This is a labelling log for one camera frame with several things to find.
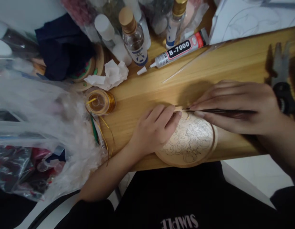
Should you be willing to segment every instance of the gold bottle cap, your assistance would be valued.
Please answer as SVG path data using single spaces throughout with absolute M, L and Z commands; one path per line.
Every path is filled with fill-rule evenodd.
M 124 33 L 132 34 L 136 31 L 137 22 L 130 7 L 126 6 L 121 9 L 119 13 L 119 22 Z
M 182 16 L 186 11 L 187 0 L 175 0 L 172 13 L 174 16 Z

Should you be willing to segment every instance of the wooden table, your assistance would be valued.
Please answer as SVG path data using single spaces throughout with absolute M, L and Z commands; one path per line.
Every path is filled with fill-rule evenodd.
M 215 7 L 211 5 L 200 27 L 206 27 L 209 33 Z M 151 33 L 152 45 L 148 50 L 148 63 L 154 62 L 156 56 L 165 51 L 163 39 Z M 181 67 L 194 59 L 207 48 L 202 48 L 174 63 L 160 69 L 148 69 L 137 76 L 140 69 L 134 63 L 129 66 L 128 79 L 111 93 L 116 97 L 117 107 L 113 113 L 106 115 L 105 121 L 112 130 L 115 146 L 110 131 L 101 122 L 101 128 L 113 154 L 119 152 L 130 140 L 135 125 L 141 114 L 151 106 L 159 103 L 188 106 L 200 97 L 212 84 L 224 79 L 253 81 L 263 83 L 269 77 L 265 62 L 270 44 L 275 48 L 277 42 L 291 42 L 290 54 L 295 56 L 295 27 L 254 37 L 229 41 L 224 46 L 207 54 L 190 67 L 162 83 Z M 208 161 L 255 156 L 259 151 L 243 136 L 227 133 L 218 143 L 216 150 Z M 155 154 L 150 154 L 135 165 L 133 170 L 148 170 L 168 167 Z

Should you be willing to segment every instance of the hand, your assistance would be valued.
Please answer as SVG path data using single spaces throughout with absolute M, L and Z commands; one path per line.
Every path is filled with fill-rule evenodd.
M 143 156 L 161 149 L 173 135 L 182 113 L 174 113 L 175 106 L 158 105 L 143 113 L 129 141 Z
M 223 116 L 200 112 L 204 109 L 251 110 L 255 114 Z M 279 110 L 276 96 L 267 84 L 222 80 L 195 101 L 190 110 L 220 128 L 238 134 L 268 135 L 286 120 Z

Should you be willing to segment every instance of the person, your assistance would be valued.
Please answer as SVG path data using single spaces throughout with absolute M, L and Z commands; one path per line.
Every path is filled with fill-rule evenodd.
M 234 117 L 204 109 L 251 110 Z M 116 211 L 106 198 L 144 156 L 160 149 L 174 133 L 181 113 L 158 105 L 139 119 L 129 143 L 108 166 L 99 167 L 80 191 L 79 201 L 57 228 L 290 228 L 295 191 L 277 210 L 227 183 L 220 162 L 179 169 L 137 172 Z M 223 80 L 190 110 L 225 130 L 256 135 L 274 160 L 295 180 L 295 122 L 279 110 L 266 84 Z

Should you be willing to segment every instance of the finger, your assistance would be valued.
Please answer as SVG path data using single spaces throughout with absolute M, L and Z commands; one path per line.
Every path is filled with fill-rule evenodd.
M 240 119 L 201 111 L 196 111 L 194 112 L 194 114 L 200 118 L 205 119 L 210 124 L 220 127 L 229 132 L 246 134 L 248 131 L 247 125 L 245 124 L 246 121 L 241 121 Z
M 157 119 L 156 124 L 164 128 L 167 125 L 170 118 L 172 117 L 174 111 L 174 105 L 170 105 L 167 108 L 165 108 L 164 111 L 160 114 L 159 118 Z
M 175 132 L 181 117 L 182 117 L 182 112 L 178 111 L 174 113 L 172 118 L 168 121 L 165 127 L 167 139 L 169 139 L 172 136 L 172 134 Z
M 155 122 L 158 117 L 160 116 L 160 114 L 163 112 L 163 110 L 165 109 L 165 105 L 163 104 L 159 104 L 157 105 L 152 112 L 150 113 L 150 115 L 147 117 L 147 120 L 149 122 Z
M 250 102 L 250 97 L 247 94 L 242 95 L 224 95 L 209 100 L 203 101 L 198 105 L 190 108 L 193 111 L 200 111 L 206 109 L 223 109 L 223 110 L 252 110 L 254 104 Z
M 148 118 L 148 116 L 150 115 L 150 113 L 152 112 L 152 110 L 154 109 L 154 107 L 150 107 L 149 109 L 147 109 L 140 117 L 139 121 L 145 120 Z
M 205 93 L 201 98 L 199 98 L 197 100 L 197 103 L 192 105 L 191 107 L 193 107 L 203 101 L 206 101 L 206 100 L 218 97 L 218 96 L 241 95 L 241 94 L 251 93 L 252 91 L 253 91 L 253 87 L 250 84 L 245 84 L 245 85 L 238 86 L 238 87 L 216 88 L 216 89 L 213 89 L 213 90 Z
M 199 104 L 202 101 L 205 101 L 208 98 L 209 93 L 215 89 L 237 87 L 240 84 L 242 84 L 242 82 L 238 82 L 234 80 L 221 80 L 220 82 L 216 83 L 211 88 L 209 88 L 207 91 L 205 91 L 204 94 L 199 99 L 197 99 L 191 106 Z

